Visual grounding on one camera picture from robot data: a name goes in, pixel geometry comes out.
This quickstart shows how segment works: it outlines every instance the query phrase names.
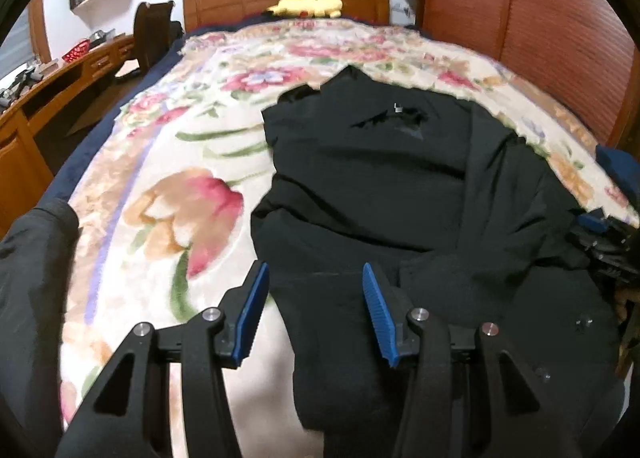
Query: floral blanket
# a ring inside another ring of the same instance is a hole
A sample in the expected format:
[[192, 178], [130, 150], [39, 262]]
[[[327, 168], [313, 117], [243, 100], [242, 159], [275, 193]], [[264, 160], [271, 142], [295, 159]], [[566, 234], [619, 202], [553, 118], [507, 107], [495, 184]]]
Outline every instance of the floral blanket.
[[[638, 214], [594, 162], [568, 110], [493, 60], [398, 27], [284, 20], [188, 40], [182, 60], [122, 108], [71, 205], [81, 236], [61, 348], [65, 422], [131, 327], [183, 323], [217, 305], [255, 258], [250, 212], [274, 167], [261, 110], [347, 64], [372, 78], [472, 99], [524, 136], [586, 209]], [[293, 353], [269, 301], [251, 356], [225, 371], [243, 455], [320, 457], [322, 436], [293, 406]], [[174, 456], [186, 456], [179, 366], [170, 387]]]

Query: window blind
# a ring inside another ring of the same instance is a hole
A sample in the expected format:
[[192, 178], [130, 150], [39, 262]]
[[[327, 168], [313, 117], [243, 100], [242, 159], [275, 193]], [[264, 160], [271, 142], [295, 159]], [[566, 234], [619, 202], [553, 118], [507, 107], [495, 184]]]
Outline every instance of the window blind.
[[29, 13], [25, 9], [0, 45], [0, 78], [34, 58], [29, 32]]

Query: pikachu plush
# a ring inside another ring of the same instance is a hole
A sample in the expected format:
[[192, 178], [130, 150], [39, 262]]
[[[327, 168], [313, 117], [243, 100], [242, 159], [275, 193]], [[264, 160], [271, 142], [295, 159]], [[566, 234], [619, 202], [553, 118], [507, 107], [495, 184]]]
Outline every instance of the pikachu plush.
[[267, 10], [276, 16], [308, 16], [309, 18], [339, 18], [341, 0], [280, 0]]

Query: blue gripper pad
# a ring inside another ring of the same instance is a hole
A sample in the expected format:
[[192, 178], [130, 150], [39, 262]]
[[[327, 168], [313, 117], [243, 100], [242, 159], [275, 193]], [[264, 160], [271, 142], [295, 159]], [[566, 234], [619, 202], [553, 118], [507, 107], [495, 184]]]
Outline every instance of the blue gripper pad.
[[254, 261], [244, 283], [226, 291], [220, 305], [225, 326], [214, 340], [216, 355], [225, 368], [238, 368], [248, 357], [269, 293], [269, 267]]
[[403, 358], [415, 356], [419, 351], [418, 336], [406, 323], [411, 301], [403, 291], [389, 284], [382, 268], [375, 263], [365, 263], [362, 289], [380, 353], [389, 366], [396, 368]]

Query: purple stripe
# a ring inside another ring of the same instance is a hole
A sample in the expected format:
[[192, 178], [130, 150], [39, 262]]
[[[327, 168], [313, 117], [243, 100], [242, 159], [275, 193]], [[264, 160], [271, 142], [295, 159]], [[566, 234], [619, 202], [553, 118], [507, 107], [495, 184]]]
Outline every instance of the purple stripe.
[[98, 304], [98, 292], [100, 291], [100, 282], [102, 281], [102, 270], [104, 268], [104, 262], [107, 259], [107, 254], [109, 254], [109, 248], [111, 247], [111, 240], [113, 239], [113, 233], [116, 230], [116, 225], [118, 225], [118, 221], [120, 220], [120, 215], [122, 214], [122, 210], [124, 209], [124, 204], [126, 204], [129, 195], [131, 194], [131, 190], [133, 189], [133, 184], [138, 178], [138, 174], [140, 169], [142, 169], [142, 165], [145, 163], [146, 157], [151, 151], [151, 146], [154, 145], [156, 139], [158, 138], [158, 133], [162, 130], [162, 128], [156, 128], [151, 139], [149, 139], [148, 144], [145, 146], [145, 149], [140, 154], [140, 158], [136, 164], [136, 167], [133, 170], [133, 173], [130, 175], [129, 180], [127, 181], [127, 185], [122, 191], [122, 195], [120, 196], [120, 201], [118, 202], [118, 206], [116, 210], [113, 212], [113, 216], [111, 216], [111, 220], [109, 221], [109, 225], [107, 226], [107, 231], [105, 237], [102, 239], [102, 244], [100, 245], [100, 249], [98, 250], [98, 257], [95, 261], [94, 272], [91, 276], [91, 282], [89, 283], [89, 296], [86, 300], [86, 307], [84, 308], [84, 323], [91, 324], [94, 322], [95, 318], [95, 310]]

